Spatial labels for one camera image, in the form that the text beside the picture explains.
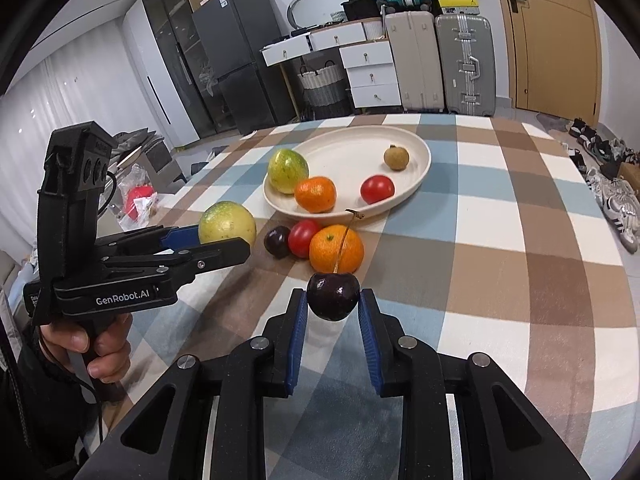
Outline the left hand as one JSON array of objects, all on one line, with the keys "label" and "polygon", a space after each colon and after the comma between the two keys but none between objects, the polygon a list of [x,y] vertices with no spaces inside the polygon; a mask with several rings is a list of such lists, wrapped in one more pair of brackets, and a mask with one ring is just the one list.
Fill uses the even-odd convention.
[{"label": "left hand", "polygon": [[92,338],[72,322],[54,322],[40,326],[40,347],[49,361],[59,362],[66,370],[72,370],[70,352],[96,352],[96,357],[87,364],[89,376],[104,384],[114,384],[124,378],[130,367],[127,338],[131,325],[132,315],[121,314],[103,333]]}]

